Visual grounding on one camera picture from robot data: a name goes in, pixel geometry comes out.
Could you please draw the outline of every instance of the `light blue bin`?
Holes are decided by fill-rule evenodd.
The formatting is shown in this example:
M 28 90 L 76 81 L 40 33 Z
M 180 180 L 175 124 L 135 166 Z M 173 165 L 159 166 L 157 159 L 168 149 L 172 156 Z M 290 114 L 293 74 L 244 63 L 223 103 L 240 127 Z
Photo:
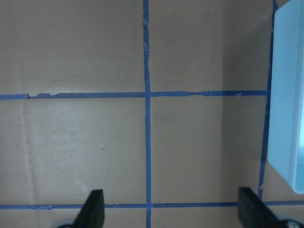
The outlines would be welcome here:
M 304 0 L 275 13 L 268 162 L 304 194 Z

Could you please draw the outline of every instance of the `blue plastic tray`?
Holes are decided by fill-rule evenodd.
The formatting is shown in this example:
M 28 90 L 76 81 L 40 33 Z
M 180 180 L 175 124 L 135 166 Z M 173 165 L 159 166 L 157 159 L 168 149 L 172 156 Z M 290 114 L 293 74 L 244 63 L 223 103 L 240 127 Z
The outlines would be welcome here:
M 304 194 L 304 0 L 275 13 L 268 162 Z

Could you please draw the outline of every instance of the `plastic container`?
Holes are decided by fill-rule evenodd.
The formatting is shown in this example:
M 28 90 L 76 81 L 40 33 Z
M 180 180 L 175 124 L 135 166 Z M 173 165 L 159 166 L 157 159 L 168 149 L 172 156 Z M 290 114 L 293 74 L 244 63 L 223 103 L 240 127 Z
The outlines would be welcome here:
M 304 194 L 304 0 L 275 13 L 268 162 Z

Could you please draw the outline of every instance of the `metal screw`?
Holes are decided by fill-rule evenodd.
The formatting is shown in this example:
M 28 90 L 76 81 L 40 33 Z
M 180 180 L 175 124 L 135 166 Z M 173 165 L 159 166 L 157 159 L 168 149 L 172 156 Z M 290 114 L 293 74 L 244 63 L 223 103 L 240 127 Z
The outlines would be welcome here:
M 287 226 L 288 228 L 300 228 L 300 225 L 293 221 L 288 221 Z

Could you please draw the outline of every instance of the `black object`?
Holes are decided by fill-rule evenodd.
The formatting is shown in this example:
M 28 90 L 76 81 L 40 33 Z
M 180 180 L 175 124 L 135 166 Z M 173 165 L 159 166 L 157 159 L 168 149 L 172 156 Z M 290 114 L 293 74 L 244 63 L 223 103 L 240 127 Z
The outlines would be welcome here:
M 298 221 L 279 220 L 250 188 L 238 189 L 237 212 L 243 228 L 304 228 Z
M 86 199 L 74 223 L 58 228 L 102 228 L 105 221 L 104 212 L 104 193 L 102 190 L 93 190 Z

